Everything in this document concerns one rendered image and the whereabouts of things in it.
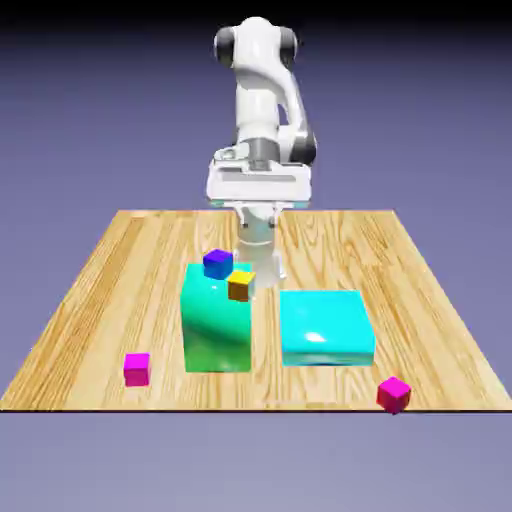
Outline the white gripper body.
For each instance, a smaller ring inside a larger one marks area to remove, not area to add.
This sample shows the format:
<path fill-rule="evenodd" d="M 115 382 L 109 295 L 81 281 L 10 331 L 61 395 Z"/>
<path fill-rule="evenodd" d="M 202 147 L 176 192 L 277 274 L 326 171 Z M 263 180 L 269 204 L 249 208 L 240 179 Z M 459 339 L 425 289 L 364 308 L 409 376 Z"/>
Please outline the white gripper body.
<path fill-rule="evenodd" d="M 254 171 L 247 160 L 215 161 L 209 166 L 208 200 L 217 206 L 235 202 L 303 205 L 311 200 L 311 168 L 269 162 L 270 169 Z"/>

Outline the small blue cube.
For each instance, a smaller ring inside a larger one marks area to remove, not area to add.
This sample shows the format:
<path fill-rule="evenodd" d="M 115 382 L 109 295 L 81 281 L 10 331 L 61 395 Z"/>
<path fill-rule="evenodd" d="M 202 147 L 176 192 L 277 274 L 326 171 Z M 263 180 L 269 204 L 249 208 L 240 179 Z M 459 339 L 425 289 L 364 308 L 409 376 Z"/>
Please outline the small blue cube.
<path fill-rule="evenodd" d="M 233 253 L 212 249 L 203 256 L 203 272 L 208 278 L 224 280 L 233 272 Z"/>

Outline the small crimson cube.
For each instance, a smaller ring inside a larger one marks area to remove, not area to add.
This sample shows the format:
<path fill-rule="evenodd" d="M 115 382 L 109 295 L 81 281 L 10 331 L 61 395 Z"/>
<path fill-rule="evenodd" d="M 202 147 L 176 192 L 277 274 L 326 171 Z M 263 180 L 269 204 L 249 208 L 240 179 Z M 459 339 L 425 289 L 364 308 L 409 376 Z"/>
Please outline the small crimson cube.
<path fill-rule="evenodd" d="M 401 379 L 392 376 L 381 382 L 377 389 L 376 403 L 390 414 L 398 414 L 410 402 L 411 387 Z"/>

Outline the large green box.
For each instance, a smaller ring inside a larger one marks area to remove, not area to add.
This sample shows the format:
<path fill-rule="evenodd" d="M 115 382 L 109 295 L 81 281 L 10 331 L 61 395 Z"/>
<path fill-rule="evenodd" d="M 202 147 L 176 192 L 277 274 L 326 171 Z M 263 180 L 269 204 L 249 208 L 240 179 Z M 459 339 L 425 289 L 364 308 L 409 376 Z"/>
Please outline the large green box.
<path fill-rule="evenodd" d="M 180 311 L 187 372 L 251 369 L 251 304 L 229 299 L 227 281 L 206 277 L 199 263 L 188 264 Z"/>

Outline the small magenta cube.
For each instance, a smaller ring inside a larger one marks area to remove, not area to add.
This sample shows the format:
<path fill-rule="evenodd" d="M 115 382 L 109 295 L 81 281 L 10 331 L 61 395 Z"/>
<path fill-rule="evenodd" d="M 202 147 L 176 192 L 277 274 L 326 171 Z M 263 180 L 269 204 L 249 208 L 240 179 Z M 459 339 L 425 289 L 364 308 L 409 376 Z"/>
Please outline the small magenta cube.
<path fill-rule="evenodd" d="M 127 353 L 123 364 L 126 387 L 145 387 L 150 382 L 150 354 Z"/>

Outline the small yellow cube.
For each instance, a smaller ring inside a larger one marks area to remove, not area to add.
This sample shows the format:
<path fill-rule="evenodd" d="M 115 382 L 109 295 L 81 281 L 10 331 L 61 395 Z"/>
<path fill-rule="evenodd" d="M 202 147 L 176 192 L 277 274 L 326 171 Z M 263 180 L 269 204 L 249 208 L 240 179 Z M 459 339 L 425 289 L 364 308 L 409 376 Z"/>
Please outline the small yellow cube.
<path fill-rule="evenodd" d="M 249 302 L 254 292 L 256 273 L 234 270 L 227 278 L 228 298 L 238 302 Z"/>

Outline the large cyan box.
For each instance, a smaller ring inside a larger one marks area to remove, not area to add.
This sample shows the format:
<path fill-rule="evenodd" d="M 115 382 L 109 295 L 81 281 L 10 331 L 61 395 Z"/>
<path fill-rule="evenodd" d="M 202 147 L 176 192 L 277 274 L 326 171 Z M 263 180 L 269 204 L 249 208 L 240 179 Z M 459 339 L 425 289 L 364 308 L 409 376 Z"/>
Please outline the large cyan box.
<path fill-rule="evenodd" d="M 370 366 L 376 339 L 357 290 L 280 292 L 282 364 Z"/>

